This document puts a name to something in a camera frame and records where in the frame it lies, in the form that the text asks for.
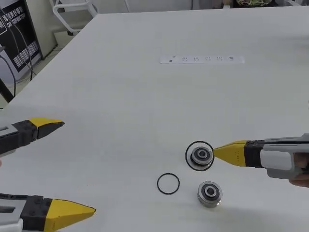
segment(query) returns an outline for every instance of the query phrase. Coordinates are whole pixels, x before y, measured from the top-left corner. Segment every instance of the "bearing inner ring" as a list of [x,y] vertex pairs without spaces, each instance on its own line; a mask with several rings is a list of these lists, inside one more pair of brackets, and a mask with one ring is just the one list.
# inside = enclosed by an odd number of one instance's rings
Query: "bearing inner ring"
[[208,197],[215,197],[217,195],[217,190],[212,186],[207,186],[204,191]]

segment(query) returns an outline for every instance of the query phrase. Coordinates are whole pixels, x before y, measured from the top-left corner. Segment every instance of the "black poster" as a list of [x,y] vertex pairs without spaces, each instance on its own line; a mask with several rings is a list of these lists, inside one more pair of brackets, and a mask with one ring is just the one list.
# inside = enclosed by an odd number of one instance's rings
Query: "black poster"
[[[11,5],[3,8],[3,10],[5,14],[0,12],[0,15],[2,15],[2,18],[0,18],[0,44],[6,47],[5,52],[7,56],[17,72],[20,72],[25,67],[25,62],[29,63],[28,52],[30,52],[31,59],[39,54],[38,44],[35,40],[35,34],[23,0],[13,2]],[[20,33],[9,19],[22,32],[28,49]]]

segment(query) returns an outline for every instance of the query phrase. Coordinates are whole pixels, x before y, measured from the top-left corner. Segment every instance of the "poster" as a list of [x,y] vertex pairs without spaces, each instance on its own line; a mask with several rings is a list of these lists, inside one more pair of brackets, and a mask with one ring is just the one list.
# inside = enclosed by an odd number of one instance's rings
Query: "poster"
[[[31,57],[32,64],[35,64],[41,58],[39,46],[35,39],[35,32],[32,28],[30,17],[26,12],[24,0],[1,1],[3,2],[0,4],[0,7],[5,12],[5,14],[0,12],[2,16],[0,18],[0,45],[5,46],[5,50],[1,52],[1,55],[8,60],[16,79],[19,80],[29,71],[25,61],[29,64],[29,57]],[[22,32],[28,48],[26,48],[22,36],[9,19]],[[0,78],[8,85],[13,83],[12,74],[1,59]]]

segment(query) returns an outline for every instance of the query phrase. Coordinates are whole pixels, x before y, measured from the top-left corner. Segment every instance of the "floor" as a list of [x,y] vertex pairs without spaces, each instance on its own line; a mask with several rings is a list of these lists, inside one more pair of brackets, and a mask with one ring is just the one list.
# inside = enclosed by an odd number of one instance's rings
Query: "floor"
[[[63,47],[65,47],[72,39],[73,36],[68,36],[66,32],[59,32],[55,34],[58,47],[56,47],[52,53],[45,58],[45,60],[41,60],[38,64],[34,66],[34,72],[38,74],[60,51]],[[29,84],[30,82],[30,72],[22,78],[16,85],[16,94],[23,90],[23,88]],[[8,86],[9,90],[13,93],[14,86]],[[7,102],[0,95],[0,110],[3,109],[7,105]]]

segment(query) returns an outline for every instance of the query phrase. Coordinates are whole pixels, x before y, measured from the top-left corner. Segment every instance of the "bearing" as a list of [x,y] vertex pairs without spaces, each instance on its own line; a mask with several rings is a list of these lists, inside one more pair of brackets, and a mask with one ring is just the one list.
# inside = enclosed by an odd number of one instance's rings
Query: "bearing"
[[205,181],[198,187],[197,198],[207,208],[215,208],[222,199],[222,190],[219,185]]

